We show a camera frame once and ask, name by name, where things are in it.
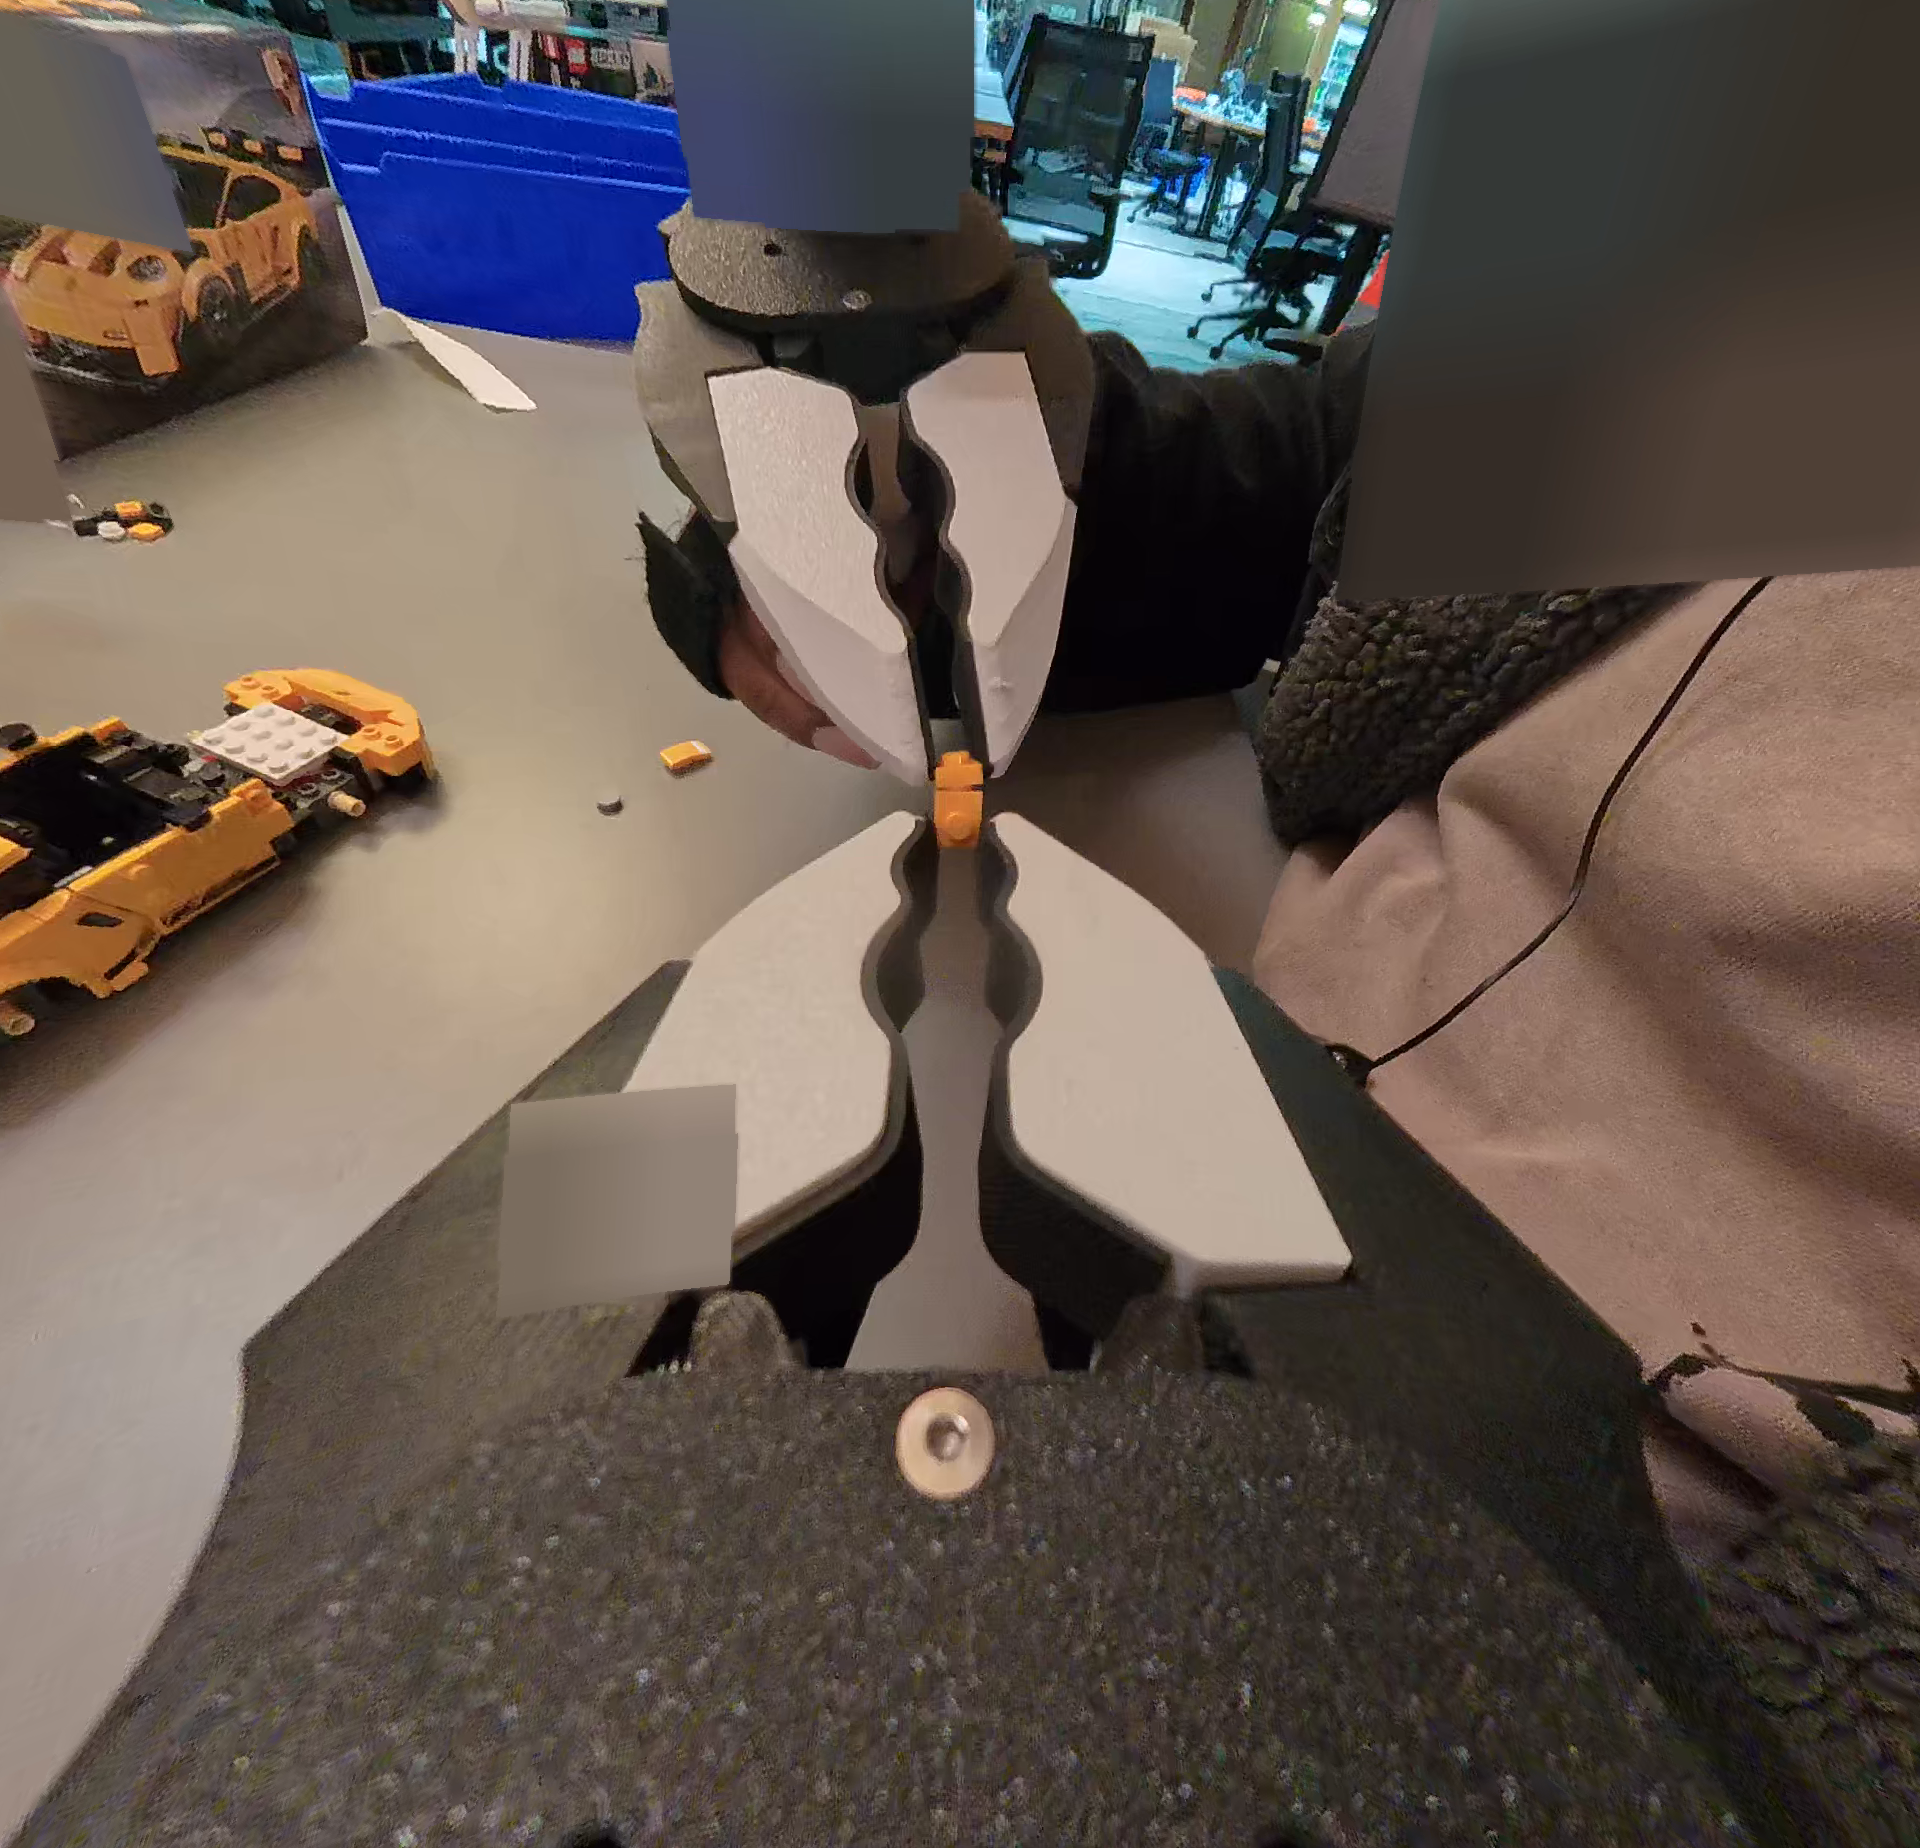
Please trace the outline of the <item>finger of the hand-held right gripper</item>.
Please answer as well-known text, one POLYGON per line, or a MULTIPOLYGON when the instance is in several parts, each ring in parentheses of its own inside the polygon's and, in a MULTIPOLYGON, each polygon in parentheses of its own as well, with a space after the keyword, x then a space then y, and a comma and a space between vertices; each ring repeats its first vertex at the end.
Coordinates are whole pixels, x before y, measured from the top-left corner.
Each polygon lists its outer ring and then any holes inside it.
POLYGON ((882 539, 858 501, 853 396, 796 370, 708 378, 738 583, 781 671, 872 766, 922 786, 929 740, 882 539))
POLYGON ((903 432, 941 485, 956 700, 1003 778, 1049 678, 1075 525, 1027 358, 954 356, 908 389, 903 432))

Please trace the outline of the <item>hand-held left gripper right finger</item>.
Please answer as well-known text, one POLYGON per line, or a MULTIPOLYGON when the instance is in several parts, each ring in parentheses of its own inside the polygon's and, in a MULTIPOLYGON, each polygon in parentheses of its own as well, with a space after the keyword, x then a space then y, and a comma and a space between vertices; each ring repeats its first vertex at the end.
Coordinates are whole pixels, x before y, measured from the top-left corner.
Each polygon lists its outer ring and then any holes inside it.
POLYGON ((1142 1299, 1350 1284, 1350 1241, 1206 953, 1016 812, 987 824, 978 877, 999 1025, 978 1225, 1044 1364, 1085 1370, 1142 1299))

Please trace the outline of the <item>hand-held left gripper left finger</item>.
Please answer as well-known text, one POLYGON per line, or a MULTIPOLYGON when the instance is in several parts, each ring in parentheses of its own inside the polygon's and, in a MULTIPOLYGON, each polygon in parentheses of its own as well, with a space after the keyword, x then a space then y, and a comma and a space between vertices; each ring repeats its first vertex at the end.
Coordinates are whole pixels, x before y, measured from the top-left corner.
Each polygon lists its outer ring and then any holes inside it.
POLYGON ((922 816, 889 812, 710 936, 627 1093, 732 1094, 727 1285, 760 1294, 815 1368, 853 1356, 922 1222, 903 1029, 922 1003, 922 816))

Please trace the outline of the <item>person's right forearm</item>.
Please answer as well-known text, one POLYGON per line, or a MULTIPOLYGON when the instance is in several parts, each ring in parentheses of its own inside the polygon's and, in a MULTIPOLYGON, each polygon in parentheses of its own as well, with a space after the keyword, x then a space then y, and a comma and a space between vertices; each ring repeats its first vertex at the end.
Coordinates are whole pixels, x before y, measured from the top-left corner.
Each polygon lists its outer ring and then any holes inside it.
POLYGON ((1362 320, 1310 366, 1206 375, 1087 337, 1092 420, 1044 712, 1204 699, 1281 656, 1310 568, 1338 549, 1372 337, 1362 320))

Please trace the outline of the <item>small dark lego box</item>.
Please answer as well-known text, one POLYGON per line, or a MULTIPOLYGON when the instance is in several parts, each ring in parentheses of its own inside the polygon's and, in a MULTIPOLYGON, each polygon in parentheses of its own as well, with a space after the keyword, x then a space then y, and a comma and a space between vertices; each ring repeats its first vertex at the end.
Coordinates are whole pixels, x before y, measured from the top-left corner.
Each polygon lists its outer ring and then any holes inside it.
POLYGON ((552 88, 586 89, 643 105, 676 103, 667 45, 655 36, 586 29, 540 33, 533 36, 529 79, 552 88))

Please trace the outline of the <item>lego set box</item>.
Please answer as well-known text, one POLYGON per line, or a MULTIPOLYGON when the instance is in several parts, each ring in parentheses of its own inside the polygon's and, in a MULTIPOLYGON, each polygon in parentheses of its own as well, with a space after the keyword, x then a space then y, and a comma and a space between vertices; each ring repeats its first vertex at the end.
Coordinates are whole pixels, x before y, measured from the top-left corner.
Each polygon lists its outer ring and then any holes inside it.
POLYGON ((3 200, 3 318, 60 459, 261 389, 366 335, 344 210, 290 36, 185 0, 1 0, 3 146, 56 143, 125 67, 182 241, 3 200))

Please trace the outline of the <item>orange lego car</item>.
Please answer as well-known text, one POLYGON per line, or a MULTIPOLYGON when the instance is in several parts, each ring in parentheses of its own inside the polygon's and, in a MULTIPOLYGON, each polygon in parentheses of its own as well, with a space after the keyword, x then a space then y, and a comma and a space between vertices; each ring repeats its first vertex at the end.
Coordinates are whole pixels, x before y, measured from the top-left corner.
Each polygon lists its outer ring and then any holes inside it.
POLYGON ((383 797, 437 781, 419 709, 332 669, 225 683, 165 740, 122 719, 1 730, 1 1027, 118 996, 168 938, 383 797))

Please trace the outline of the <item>person's right hand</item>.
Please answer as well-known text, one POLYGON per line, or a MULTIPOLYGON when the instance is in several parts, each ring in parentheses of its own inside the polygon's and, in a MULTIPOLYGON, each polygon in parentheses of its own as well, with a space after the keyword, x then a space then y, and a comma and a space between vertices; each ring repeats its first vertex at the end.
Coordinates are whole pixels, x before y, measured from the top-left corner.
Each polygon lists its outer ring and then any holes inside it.
POLYGON ((861 752, 796 683, 751 607, 738 595, 727 607, 715 647, 715 669, 726 693, 746 707, 772 731, 794 747, 824 754, 844 766, 875 771, 877 760, 861 752))

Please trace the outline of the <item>black office chair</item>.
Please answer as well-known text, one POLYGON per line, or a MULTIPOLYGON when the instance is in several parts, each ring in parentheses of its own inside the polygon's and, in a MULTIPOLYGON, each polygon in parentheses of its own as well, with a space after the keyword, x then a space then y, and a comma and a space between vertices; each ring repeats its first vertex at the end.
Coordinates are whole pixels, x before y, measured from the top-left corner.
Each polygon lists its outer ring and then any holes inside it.
POLYGON ((1009 232, 1042 251, 1056 279, 1107 267, 1152 57, 1144 29, 1047 14, 1035 14, 1020 40, 996 200, 1009 232))
POLYGON ((1204 311, 1187 329, 1187 335, 1197 341, 1209 323, 1224 325, 1207 348, 1209 361, 1245 341, 1310 365, 1357 306, 1379 261, 1386 244, 1379 229, 1336 213, 1328 217, 1302 193, 1317 177, 1297 172, 1309 101, 1304 76, 1271 76, 1257 181, 1228 237, 1235 274, 1202 291, 1204 303, 1226 286, 1245 287, 1252 299, 1204 311))

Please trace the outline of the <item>blue plastic bin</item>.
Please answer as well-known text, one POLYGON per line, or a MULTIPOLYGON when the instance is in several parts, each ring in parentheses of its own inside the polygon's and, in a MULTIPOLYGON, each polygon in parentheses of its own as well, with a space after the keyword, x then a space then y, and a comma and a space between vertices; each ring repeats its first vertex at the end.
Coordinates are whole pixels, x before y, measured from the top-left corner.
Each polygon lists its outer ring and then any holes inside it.
POLYGON ((390 155, 445 158, 688 191, 672 108, 548 84, 486 84, 478 76, 354 83, 345 95, 309 88, 335 163, 373 169, 390 155))
POLYGON ((414 320, 566 342, 638 337, 638 287, 664 280, 662 224, 684 191, 383 155, 332 162, 381 306, 414 320))

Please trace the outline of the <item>person's dark fleece jacket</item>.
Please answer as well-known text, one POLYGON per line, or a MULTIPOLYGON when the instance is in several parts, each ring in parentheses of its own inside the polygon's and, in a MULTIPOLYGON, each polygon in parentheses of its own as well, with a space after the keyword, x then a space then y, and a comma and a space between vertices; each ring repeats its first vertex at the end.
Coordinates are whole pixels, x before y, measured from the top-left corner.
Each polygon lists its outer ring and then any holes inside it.
MULTIPOLYGON (((1546 686, 1701 590, 1321 606, 1257 731, 1292 852, 1354 845, 1546 686)), ((1691 1552, 1768 1740, 1832 1820, 1808 1845, 1916 1843, 1916 1435, 1842 1428, 1813 1483, 1691 1552)))

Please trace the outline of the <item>black earphone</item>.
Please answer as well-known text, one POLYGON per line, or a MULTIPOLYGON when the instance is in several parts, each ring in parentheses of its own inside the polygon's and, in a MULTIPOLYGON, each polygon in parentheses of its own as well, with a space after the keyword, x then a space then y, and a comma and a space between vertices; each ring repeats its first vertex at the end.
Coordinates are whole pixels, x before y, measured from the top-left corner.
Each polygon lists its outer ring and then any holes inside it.
POLYGON ((1345 1075, 1347 1082, 1352 1082, 1357 1089, 1360 1089, 1360 1093, 1369 1087, 1376 1070, 1379 1070, 1383 1067, 1402 1062, 1402 1058, 1405 1058, 1407 1055, 1414 1053, 1421 1046, 1429 1044, 1433 1039, 1446 1032, 1465 1013, 1470 1013, 1472 1007, 1476 1007, 1484 996, 1491 994, 1500 988, 1500 984, 1508 981, 1508 977, 1517 974, 1524 964, 1529 964, 1529 960, 1541 950, 1546 950, 1546 943, 1574 917, 1574 910, 1579 907, 1579 898, 1584 898, 1587 879, 1591 876, 1591 867, 1594 867, 1598 843, 1601 841, 1601 834, 1606 828, 1606 821, 1615 812, 1615 805, 1622 795, 1625 785, 1634 776, 1636 769, 1641 766, 1648 752, 1653 748, 1656 738, 1667 730, 1670 719, 1675 716, 1675 711, 1680 709, 1682 700, 1686 700, 1686 695, 1689 693, 1692 683, 1698 683, 1701 673, 1711 662, 1715 650, 1720 647, 1725 637, 1734 631, 1734 626, 1741 618, 1744 618, 1747 613, 1751 613, 1751 607, 1761 599, 1761 592, 1768 590, 1773 582, 1775 576, 1766 575, 1758 576, 1751 587, 1744 587, 1739 597, 1734 604, 1730 604, 1725 613, 1722 613, 1722 618, 1715 621, 1708 637, 1703 638, 1698 650, 1692 650, 1691 661, 1684 664, 1675 681, 1661 695, 1658 709, 1655 709, 1651 719, 1648 719, 1644 730, 1637 733, 1637 738, 1629 745, 1629 752, 1624 754, 1618 766, 1615 769, 1615 774, 1606 779, 1601 795, 1598 797, 1594 810, 1587 819, 1586 828, 1582 831, 1579 848, 1575 852, 1575 860, 1572 876, 1567 886, 1565 898, 1560 902, 1555 914, 1546 919, 1546 922, 1536 934, 1529 934, 1526 945, 1517 950, 1508 958, 1496 964, 1496 969, 1489 970, 1483 977, 1483 981, 1470 986, 1465 991, 1465 994, 1452 1001, 1441 1013, 1436 1013, 1417 1032, 1403 1038, 1402 1043, 1397 1044, 1383 1050, 1379 1053, 1367 1053, 1355 1044, 1336 1044, 1329 1039, 1319 1043, 1324 1055, 1333 1060, 1333 1067, 1336 1067, 1345 1075))

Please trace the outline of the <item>person's beige hoodie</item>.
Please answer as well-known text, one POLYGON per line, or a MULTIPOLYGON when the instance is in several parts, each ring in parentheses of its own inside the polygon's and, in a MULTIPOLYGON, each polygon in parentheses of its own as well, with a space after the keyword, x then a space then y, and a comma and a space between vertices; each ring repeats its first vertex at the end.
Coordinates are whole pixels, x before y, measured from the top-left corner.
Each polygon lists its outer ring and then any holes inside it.
MULTIPOLYGON (((1529 700, 1422 798, 1281 867, 1255 984, 1379 1053, 1562 905, 1603 786, 1737 587, 1529 700)), ((1371 1099, 1636 1352, 1691 1552, 1916 1435, 1918 582, 1761 590, 1637 760, 1574 914, 1371 1099)))

